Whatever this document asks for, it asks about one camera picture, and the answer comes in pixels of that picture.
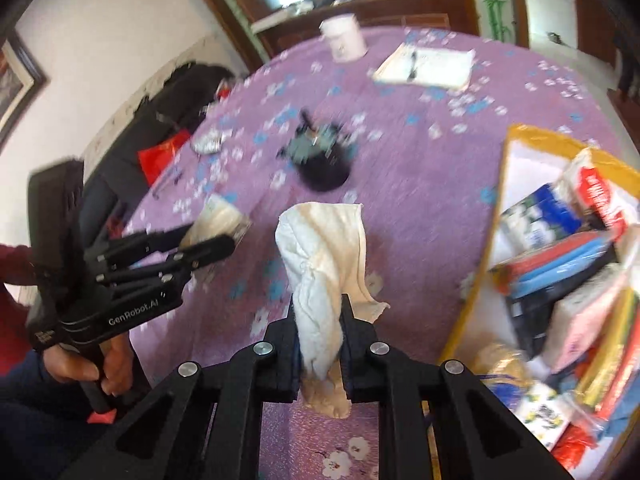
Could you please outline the left hand on handle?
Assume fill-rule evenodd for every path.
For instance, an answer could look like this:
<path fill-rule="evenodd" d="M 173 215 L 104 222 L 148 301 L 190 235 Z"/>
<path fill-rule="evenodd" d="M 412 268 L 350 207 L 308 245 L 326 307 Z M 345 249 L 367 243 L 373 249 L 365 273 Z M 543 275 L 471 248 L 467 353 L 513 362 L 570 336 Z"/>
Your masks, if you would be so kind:
<path fill-rule="evenodd" d="M 96 382 L 110 396 L 126 393 L 134 383 L 134 352 L 127 333 L 103 345 L 102 367 L 78 353 L 53 346 L 42 354 L 44 368 L 57 382 Z"/>

